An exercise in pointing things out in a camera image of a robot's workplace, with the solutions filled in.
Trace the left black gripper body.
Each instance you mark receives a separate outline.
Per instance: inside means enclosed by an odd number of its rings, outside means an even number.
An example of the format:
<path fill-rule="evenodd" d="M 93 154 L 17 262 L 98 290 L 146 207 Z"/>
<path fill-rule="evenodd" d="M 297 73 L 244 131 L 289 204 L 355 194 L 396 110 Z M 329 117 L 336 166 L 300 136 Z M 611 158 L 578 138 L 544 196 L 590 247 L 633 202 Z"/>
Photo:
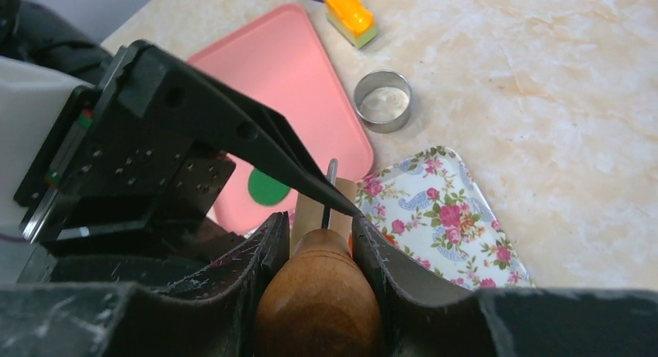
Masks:
<path fill-rule="evenodd" d="M 199 229 L 236 165 L 179 115 L 199 112 L 209 83 L 139 40 L 97 86 L 76 85 L 15 191 L 23 239 L 59 256 L 207 257 Z"/>

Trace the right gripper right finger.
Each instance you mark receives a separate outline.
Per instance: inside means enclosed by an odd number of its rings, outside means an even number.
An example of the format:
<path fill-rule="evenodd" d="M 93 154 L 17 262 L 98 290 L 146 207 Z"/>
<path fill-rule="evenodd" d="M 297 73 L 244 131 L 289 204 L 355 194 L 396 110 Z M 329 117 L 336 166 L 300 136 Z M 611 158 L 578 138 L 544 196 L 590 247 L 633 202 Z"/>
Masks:
<path fill-rule="evenodd" d="M 353 255 L 383 318 L 385 356 L 655 356 L 657 295 L 637 289 L 470 291 L 430 272 L 364 217 Z"/>

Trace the floral patterned tray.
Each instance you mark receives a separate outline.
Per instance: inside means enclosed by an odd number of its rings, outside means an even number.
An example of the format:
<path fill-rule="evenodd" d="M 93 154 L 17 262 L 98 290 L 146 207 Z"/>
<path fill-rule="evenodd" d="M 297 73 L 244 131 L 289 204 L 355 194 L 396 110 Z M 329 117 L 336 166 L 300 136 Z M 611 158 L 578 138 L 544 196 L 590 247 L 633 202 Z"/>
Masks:
<path fill-rule="evenodd" d="M 458 286 L 532 287 L 504 233 L 461 157 L 430 147 L 367 175 L 355 203 L 397 248 L 435 275 Z"/>

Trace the wooden rolling pin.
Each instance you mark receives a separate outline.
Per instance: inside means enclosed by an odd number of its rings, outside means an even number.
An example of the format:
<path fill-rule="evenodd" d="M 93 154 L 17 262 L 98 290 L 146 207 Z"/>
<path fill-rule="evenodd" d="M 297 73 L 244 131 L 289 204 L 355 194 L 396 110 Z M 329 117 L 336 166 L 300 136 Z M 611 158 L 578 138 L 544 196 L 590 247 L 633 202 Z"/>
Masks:
<path fill-rule="evenodd" d="M 289 260 L 261 296 L 256 356 L 377 356 L 383 322 L 352 258 L 351 217 L 299 195 Z"/>

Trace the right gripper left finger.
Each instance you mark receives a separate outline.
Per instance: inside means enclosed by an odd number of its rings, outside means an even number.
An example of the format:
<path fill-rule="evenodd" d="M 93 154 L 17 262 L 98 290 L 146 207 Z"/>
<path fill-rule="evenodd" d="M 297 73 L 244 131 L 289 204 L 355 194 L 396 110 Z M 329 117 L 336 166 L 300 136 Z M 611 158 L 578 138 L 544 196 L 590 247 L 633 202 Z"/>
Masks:
<path fill-rule="evenodd" d="M 207 265 L 37 249 L 1 288 L 1 354 L 251 356 L 256 307 L 288 235 L 288 214 L 272 214 Z"/>

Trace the pink plastic tray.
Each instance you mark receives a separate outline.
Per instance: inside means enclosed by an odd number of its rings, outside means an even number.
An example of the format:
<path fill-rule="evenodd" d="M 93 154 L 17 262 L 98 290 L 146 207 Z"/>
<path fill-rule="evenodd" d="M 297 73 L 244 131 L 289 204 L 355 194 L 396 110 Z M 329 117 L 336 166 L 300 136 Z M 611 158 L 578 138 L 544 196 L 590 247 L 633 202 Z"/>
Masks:
<path fill-rule="evenodd" d="M 335 158 L 340 178 L 369 173 L 372 145 L 301 5 L 273 9 L 188 62 L 283 115 L 321 169 Z"/>

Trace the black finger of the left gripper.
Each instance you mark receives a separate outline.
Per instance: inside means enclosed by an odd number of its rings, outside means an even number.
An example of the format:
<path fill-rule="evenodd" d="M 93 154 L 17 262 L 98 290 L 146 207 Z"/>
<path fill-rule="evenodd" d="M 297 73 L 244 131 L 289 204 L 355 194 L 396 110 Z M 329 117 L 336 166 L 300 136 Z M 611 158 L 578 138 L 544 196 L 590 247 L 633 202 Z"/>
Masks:
<path fill-rule="evenodd" d="M 190 94 L 154 122 L 226 151 L 288 187 L 354 217 L 358 208 L 324 176 L 284 116 L 164 51 L 154 52 L 163 81 Z"/>

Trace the orange-red dough piece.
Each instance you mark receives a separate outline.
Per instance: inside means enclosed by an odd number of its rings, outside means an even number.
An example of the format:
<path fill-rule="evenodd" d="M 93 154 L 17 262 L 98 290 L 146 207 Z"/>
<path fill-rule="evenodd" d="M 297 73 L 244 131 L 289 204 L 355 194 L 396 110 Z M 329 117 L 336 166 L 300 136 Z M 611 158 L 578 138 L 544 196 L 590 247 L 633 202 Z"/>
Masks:
<path fill-rule="evenodd" d="M 383 234 L 383 233 L 379 233 L 379 236 L 382 237 L 382 238 L 384 238 L 384 239 L 385 239 L 386 241 L 388 241 L 389 243 L 391 243 L 391 245 L 393 245 L 394 247 L 397 247 L 397 241 L 395 240 L 395 237 L 394 237 L 394 236 L 389 235 L 389 234 Z M 348 246 L 349 246 L 350 254 L 353 255 L 352 236 L 350 236 L 350 237 L 348 238 Z"/>

